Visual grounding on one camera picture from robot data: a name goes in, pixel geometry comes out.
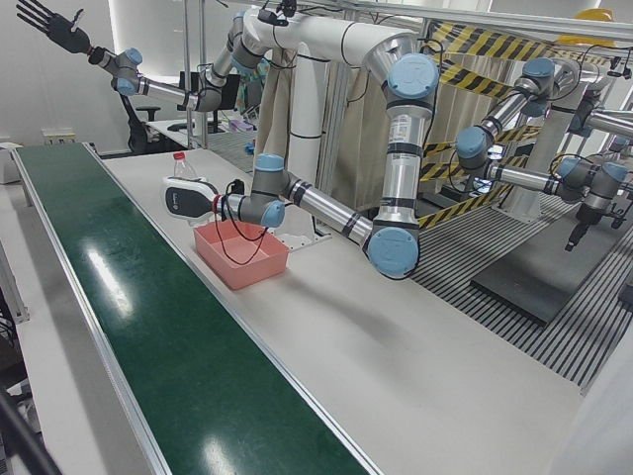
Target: desk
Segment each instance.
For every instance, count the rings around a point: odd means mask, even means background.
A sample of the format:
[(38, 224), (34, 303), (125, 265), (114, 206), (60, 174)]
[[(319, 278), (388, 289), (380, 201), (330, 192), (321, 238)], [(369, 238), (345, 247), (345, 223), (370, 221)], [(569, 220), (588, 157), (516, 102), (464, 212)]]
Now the desk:
[[(147, 126), (187, 147), (187, 130), (180, 132), (170, 131), (174, 124), (181, 124), (182, 121), (156, 121), (148, 122)], [(228, 160), (241, 171), (251, 172), (253, 169), (253, 155), (244, 151), (247, 143), (252, 143), (257, 138), (256, 131), (230, 132), (225, 131), (220, 134), (209, 134), (209, 150), (214, 151), (222, 158)]]
[[(188, 159), (219, 187), (249, 182), (207, 150)], [(196, 254), (187, 224), (162, 210), (171, 154), (105, 163), (383, 473), (543, 472), (578, 409), (578, 387), (415, 283), (386, 280), (339, 236), (292, 253), (284, 274), (231, 292)]]

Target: conveyor belt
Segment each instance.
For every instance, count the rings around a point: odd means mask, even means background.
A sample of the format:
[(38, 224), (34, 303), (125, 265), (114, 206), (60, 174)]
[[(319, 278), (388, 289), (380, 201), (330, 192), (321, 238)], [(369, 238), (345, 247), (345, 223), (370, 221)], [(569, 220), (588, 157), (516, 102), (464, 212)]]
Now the conveyor belt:
[(633, 265), (633, 231), (615, 246), (545, 329), (469, 285), (478, 272), (570, 209), (560, 199), (544, 195), (541, 207), (543, 218), (531, 224), (484, 208), (422, 233), (421, 264), (412, 278), (547, 367), (585, 387), (631, 322), (631, 312), (618, 302), (617, 293)]
[(96, 155), (78, 143), (17, 161), (155, 473), (367, 473)]

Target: metal cylinder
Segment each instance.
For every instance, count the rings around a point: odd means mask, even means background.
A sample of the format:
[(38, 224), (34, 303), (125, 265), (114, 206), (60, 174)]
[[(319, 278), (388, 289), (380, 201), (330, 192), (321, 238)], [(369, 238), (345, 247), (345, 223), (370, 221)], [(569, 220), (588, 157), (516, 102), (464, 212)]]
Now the metal cylinder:
[(288, 199), (361, 247), (365, 245), (372, 233), (371, 221), (294, 175), (291, 179)]
[(187, 107), (187, 110), (194, 109), (198, 103), (197, 95), (191, 94), (187, 98), (187, 93), (182, 89), (178, 89), (175, 86), (171, 86), (162, 82), (152, 81), (151, 79), (147, 79), (146, 77), (140, 80), (139, 91), (144, 96), (149, 96), (161, 101), (183, 105)]
[(592, 129), (633, 139), (633, 122), (625, 121), (603, 112), (592, 111), (585, 120), (585, 125)]
[(413, 106), (391, 108), (387, 112), (392, 121), (383, 200), (376, 220), (381, 224), (394, 222), (416, 225), (414, 209), (421, 158), (413, 149), (422, 143), (426, 120), (430, 118), (431, 112)]
[(226, 84), (226, 77), (233, 68), (230, 62), (230, 51), (228, 48), (223, 47), (222, 51), (213, 63), (213, 66), (209, 66), (205, 69), (205, 77), (212, 85), (216, 87), (223, 87)]
[[(199, 0), (199, 16), (200, 16), (200, 64), (207, 63), (207, 18), (205, 9), (205, 0)], [(206, 112), (198, 115), (198, 129), (202, 134), (202, 148), (209, 148), (209, 132), (207, 131), (207, 122), (209, 116)]]
[[(189, 1), (183, 1), (183, 49), (185, 69), (185, 89), (191, 91), (191, 58), (189, 56)], [(194, 122), (192, 109), (187, 108), (187, 148), (193, 148)]]
[(520, 186), (526, 190), (543, 191), (550, 195), (556, 194), (559, 186), (559, 182), (547, 173), (528, 171), (523, 168), (504, 166), (498, 163), (489, 167), (487, 175), (492, 180)]
[(526, 97), (521, 93), (510, 92), (510, 96), (507, 97), (508, 98), (503, 99), (502, 103), (494, 110), (494, 113), (489, 115), (489, 117), (497, 119), (498, 122), (488, 118), (482, 120), (482, 127), (490, 132), (493, 137), (496, 137), (502, 132), (502, 129), (498, 129), (499, 123), (502, 126), (508, 124), (528, 103)]

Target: robotic hand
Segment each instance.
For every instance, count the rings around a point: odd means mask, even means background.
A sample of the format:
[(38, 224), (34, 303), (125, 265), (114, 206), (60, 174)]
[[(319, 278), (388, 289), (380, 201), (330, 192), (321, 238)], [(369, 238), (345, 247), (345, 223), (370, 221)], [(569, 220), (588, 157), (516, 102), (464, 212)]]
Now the robotic hand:
[(18, 0), (18, 17), (41, 31), (54, 43), (68, 52), (90, 54), (92, 46), (86, 32), (77, 28), (83, 9), (79, 10), (72, 21), (54, 13), (38, 0)]

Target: robotic arm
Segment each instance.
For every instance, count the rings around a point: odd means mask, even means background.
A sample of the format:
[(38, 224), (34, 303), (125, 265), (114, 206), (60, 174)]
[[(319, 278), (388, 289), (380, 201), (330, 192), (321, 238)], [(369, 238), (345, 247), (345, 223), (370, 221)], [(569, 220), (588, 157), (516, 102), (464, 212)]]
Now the robotic arm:
[(312, 184), (284, 169), (284, 159), (262, 153), (255, 160), (249, 196), (221, 194), (210, 183), (200, 180), (163, 179), (164, 204), (174, 218), (207, 221), (212, 215), (235, 219), (264, 228), (277, 228), (284, 221), (284, 197), (308, 211), (346, 238), (366, 248), (372, 222), (350, 208), (332, 200)]
[(72, 21), (53, 13), (38, 0), (18, 0), (18, 17), (44, 33), (51, 41), (72, 53), (88, 56), (90, 64), (97, 65), (112, 75), (115, 90), (126, 96), (142, 94), (164, 100), (199, 112), (211, 112), (220, 106), (222, 88), (232, 67), (241, 70), (254, 68), (267, 47), (247, 46), (242, 36), (243, 19), (236, 16), (228, 33), (226, 46), (214, 64), (202, 74), (199, 92), (179, 89), (170, 84), (152, 81), (138, 72), (142, 55), (134, 48), (114, 54), (104, 47), (93, 47), (90, 38), (78, 28), (83, 10)]
[(556, 174), (540, 173), (495, 160), (474, 161), (460, 158), (471, 173), (527, 190), (557, 195), (567, 203), (583, 202), (576, 212), (579, 223), (572, 231), (565, 250), (574, 250), (590, 226), (597, 225), (603, 216), (612, 216), (612, 200), (626, 178), (627, 168), (613, 162), (592, 164), (580, 158), (566, 157)]
[[(423, 137), (434, 113), (439, 73), (429, 56), (416, 52), (413, 32), (299, 14), (280, 24), (270, 17), (271, 12), (248, 10), (234, 18), (226, 47), (205, 69), (203, 87), (195, 93), (144, 77), (137, 70), (142, 62), (137, 50), (114, 55), (105, 48), (92, 47), (87, 35), (76, 28), (76, 21), (52, 13), (38, 0), (19, 1), (20, 18), (66, 50), (87, 54), (90, 63), (112, 75), (113, 86), (120, 93), (148, 95), (201, 112), (218, 107), (232, 67), (249, 71), (274, 46), (298, 49), (301, 44), (310, 45), (317, 58), (365, 67), (382, 85), (391, 119), (382, 206), (373, 223), (285, 171), (283, 160), (270, 155), (257, 160), (250, 196), (221, 196), (213, 186), (202, 182), (168, 179), (167, 204), (169, 200), (174, 203), (192, 198), (198, 205), (204, 203), (203, 215), (229, 213), (250, 223), (276, 227), (284, 217), (284, 207), (277, 197), (284, 196), (360, 244), (384, 275), (402, 278), (414, 270), (419, 254), (414, 214), (417, 178)], [(200, 211), (198, 205), (193, 215), (182, 214), (188, 209), (182, 203), (171, 212), (174, 216), (195, 217)]]
[(577, 67), (563, 59), (539, 57), (527, 61), (523, 74), (499, 105), (478, 126), (465, 129), (457, 136), (457, 155), (460, 164), (466, 165), (464, 169), (475, 170), (486, 161), (488, 149), (495, 143), (496, 136), (519, 111), (530, 117), (545, 114), (548, 100), (567, 94), (569, 88), (576, 85), (574, 76), (578, 74), (575, 71)]

